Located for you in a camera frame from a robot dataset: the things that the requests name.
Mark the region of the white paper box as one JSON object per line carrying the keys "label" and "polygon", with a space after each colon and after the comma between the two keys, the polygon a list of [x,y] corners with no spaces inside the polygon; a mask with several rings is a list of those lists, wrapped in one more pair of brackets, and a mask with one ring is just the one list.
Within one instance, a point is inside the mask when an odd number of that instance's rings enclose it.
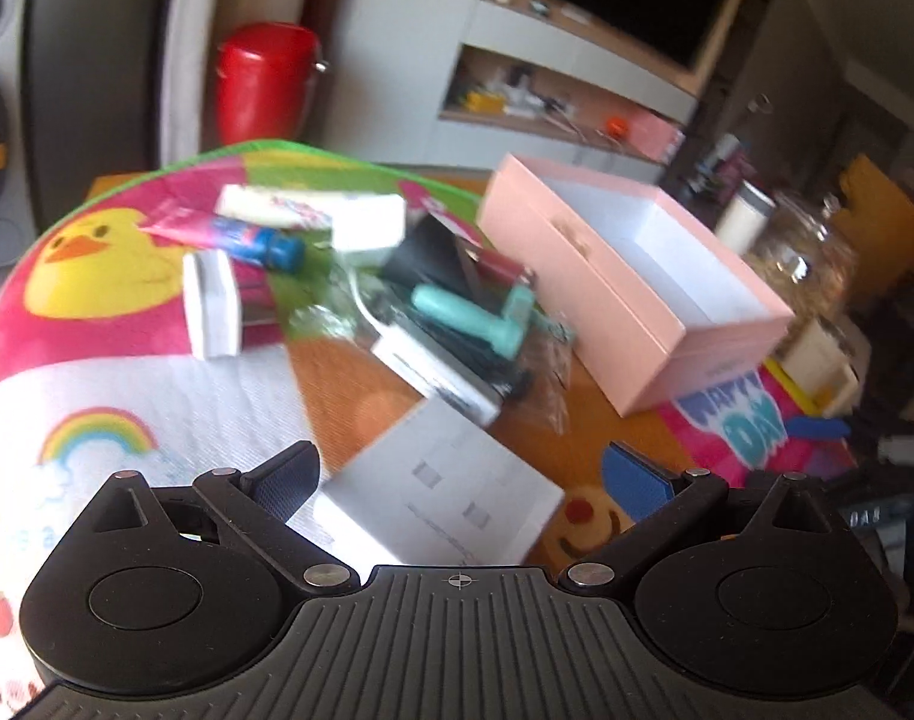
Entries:
{"label": "white paper box", "polygon": [[563,499],[558,484],[435,398],[327,479],[294,523],[361,575],[379,564],[516,566]]}

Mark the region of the white power adapter block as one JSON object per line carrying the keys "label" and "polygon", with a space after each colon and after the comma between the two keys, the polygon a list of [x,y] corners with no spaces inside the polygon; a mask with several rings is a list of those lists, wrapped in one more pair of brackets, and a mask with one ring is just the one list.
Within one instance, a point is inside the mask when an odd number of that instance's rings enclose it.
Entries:
{"label": "white power adapter block", "polygon": [[195,359],[240,355],[242,301],[226,252],[197,250],[182,257],[182,302]]}

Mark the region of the white usb adapter with cable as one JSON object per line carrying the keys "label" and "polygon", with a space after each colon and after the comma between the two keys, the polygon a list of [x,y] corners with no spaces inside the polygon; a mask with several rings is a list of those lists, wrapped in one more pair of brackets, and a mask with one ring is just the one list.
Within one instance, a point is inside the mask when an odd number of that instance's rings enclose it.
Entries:
{"label": "white usb adapter with cable", "polygon": [[379,319],[364,299],[359,271],[347,273],[359,317],[374,332],[371,355],[425,398],[440,398],[477,426],[489,427],[500,416],[503,399],[488,382],[407,317]]}

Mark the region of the teal handheld fan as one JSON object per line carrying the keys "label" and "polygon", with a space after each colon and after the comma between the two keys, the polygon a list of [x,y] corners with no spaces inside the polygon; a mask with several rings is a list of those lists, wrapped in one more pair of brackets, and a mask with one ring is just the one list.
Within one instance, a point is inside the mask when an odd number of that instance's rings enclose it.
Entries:
{"label": "teal handheld fan", "polygon": [[535,294],[523,284],[512,286],[503,309],[493,314],[476,302],[460,298],[432,284],[411,290],[410,304],[416,312],[444,327],[486,341],[495,355],[512,361],[517,358],[527,337]]}

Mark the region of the pink blue toothpaste tube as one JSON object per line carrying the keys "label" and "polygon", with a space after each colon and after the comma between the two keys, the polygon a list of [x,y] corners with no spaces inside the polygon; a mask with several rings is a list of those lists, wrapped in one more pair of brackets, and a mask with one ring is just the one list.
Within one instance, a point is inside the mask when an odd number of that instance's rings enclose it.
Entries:
{"label": "pink blue toothpaste tube", "polygon": [[195,249],[222,250],[231,259],[265,270],[297,273],[306,260],[306,245],[301,239],[187,206],[163,206],[140,227],[155,238]]}

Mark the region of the clear bag with black roller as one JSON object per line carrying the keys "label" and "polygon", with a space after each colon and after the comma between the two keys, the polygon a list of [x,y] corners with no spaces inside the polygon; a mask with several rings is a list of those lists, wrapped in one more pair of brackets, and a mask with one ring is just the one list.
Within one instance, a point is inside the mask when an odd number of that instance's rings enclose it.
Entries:
{"label": "clear bag with black roller", "polygon": [[[371,355],[375,335],[354,307],[348,288],[350,270],[349,266],[338,265],[325,281],[324,296],[291,312],[290,328],[301,340],[348,341]],[[500,416],[511,411],[551,433],[566,433],[569,427],[566,390],[574,346],[573,330],[566,323],[545,316],[535,305],[521,351],[516,359],[508,361],[495,355],[486,341],[450,330],[416,312],[410,304],[411,289],[400,288],[374,271],[356,270],[364,299],[372,312],[386,322],[395,314],[402,314],[425,330],[498,392],[503,399]],[[479,301],[471,302],[499,314],[511,288],[488,291]]]}

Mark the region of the white cream tube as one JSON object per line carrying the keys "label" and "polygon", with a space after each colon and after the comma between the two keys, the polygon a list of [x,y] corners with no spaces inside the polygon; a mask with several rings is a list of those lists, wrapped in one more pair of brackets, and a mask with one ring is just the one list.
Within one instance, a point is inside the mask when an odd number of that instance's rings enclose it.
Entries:
{"label": "white cream tube", "polygon": [[395,247],[407,232],[407,200],[397,193],[229,184],[215,213],[283,231],[329,231],[340,252]]}

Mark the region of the black curved holder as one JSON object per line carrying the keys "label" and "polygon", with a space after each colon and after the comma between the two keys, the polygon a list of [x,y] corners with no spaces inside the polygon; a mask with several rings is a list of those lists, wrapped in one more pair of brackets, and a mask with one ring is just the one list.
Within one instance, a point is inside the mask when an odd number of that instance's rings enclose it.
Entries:
{"label": "black curved holder", "polygon": [[462,239],[432,215],[423,216],[392,250],[381,277],[405,289],[431,284],[469,301],[483,296],[482,280]]}

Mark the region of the glass jar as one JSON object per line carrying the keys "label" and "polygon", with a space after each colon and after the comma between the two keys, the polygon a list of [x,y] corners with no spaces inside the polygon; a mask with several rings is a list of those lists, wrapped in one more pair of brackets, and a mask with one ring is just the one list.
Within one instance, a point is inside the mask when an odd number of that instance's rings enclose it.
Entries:
{"label": "glass jar", "polygon": [[857,271],[857,252],[825,216],[793,195],[776,193],[774,201],[776,210],[743,260],[792,310],[792,338],[810,320],[838,319]]}

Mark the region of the pink cardboard box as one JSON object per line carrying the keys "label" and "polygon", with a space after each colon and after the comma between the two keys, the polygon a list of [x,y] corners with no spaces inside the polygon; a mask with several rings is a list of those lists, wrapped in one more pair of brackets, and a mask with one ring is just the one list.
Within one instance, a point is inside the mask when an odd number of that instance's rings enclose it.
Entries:
{"label": "pink cardboard box", "polygon": [[655,185],[506,156],[477,226],[530,266],[537,301],[620,415],[754,371],[792,310]]}

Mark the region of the colourful cartoon play mat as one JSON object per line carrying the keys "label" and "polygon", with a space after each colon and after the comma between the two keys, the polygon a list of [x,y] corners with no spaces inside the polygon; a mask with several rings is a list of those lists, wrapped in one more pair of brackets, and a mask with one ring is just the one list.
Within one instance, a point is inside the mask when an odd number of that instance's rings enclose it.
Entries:
{"label": "colourful cartoon play mat", "polygon": [[709,291],[707,263],[683,278],[696,319],[631,275],[625,242],[670,263],[665,234],[685,223],[646,182],[511,154],[494,176],[496,202],[485,205],[426,177],[296,143],[218,149],[73,211],[0,291],[0,718],[41,689],[16,624],[21,596],[110,473],[135,468],[149,483],[178,486],[213,466],[251,468],[301,439],[336,473],[420,399],[368,351],[301,322],[302,310],[330,301],[336,275],[322,250],[296,277],[240,269],[252,298],[273,302],[281,317],[247,330],[231,358],[192,355],[177,281],[148,307],[125,297],[163,249],[138,216],[163,203],[210,210],[229,184],[397,193],[457,231],[521,255],[539,273],[540,294],[571,322],[603,319],[608,341],[631,343],[628,351],[585,353],[563,427],[551,426],[535,401],[504,411],[493,427],[493,454],[530,463],[569,504],[584,507],[584,518],[561,512],[548,527],[473,536],[475,515],[521,502],[519,489],[506,488],[460,509],[416,505],[415,541],[382,550],[335,507],[314,504],[297,528],[359,572],[400,561],[567,566],[626,523],[602,481],[603,449],[613,440],[677,470],[706,466],[730,483],[756,468],[831,476],[852,463],[838,442],[787,432],[805,401],[772,364],[720,382],[690,380],[680,394],[663,387],[683,359],[722,358],[743,325]]}

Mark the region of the white thermos bottle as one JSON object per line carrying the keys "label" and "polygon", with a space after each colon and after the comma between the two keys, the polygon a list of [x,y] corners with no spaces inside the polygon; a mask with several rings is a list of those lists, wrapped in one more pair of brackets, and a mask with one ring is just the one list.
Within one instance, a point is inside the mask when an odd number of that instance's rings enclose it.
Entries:
{"label": "white thermos bottle", "polygon": [[722,245],[745,255],[774,215],[777,205],[771,195],[751,182],[745,181],[735,190],[724,213],[714,227]]}

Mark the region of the red cylindrical bin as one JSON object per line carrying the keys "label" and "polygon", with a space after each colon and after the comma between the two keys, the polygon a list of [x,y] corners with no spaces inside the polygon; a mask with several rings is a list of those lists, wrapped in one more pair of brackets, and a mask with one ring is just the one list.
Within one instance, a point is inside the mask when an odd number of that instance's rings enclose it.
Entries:
{"label": "red cylindrical bin", "polygon": [[234,29],[217,54],[220,143],[297,140],[325,70],[319,36],[304,26],[262,21]]}

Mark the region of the white shelf unit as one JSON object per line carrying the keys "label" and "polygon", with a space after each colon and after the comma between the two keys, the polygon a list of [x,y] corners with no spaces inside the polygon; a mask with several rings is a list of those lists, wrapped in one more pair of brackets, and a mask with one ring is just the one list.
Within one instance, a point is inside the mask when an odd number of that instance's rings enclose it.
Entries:
{"label": "white shelf unit", "polygon": [[650,181],[740,2],[682,67],[563,0],[338,0],[319,142],[371,163],[489,171],[512,153]]}

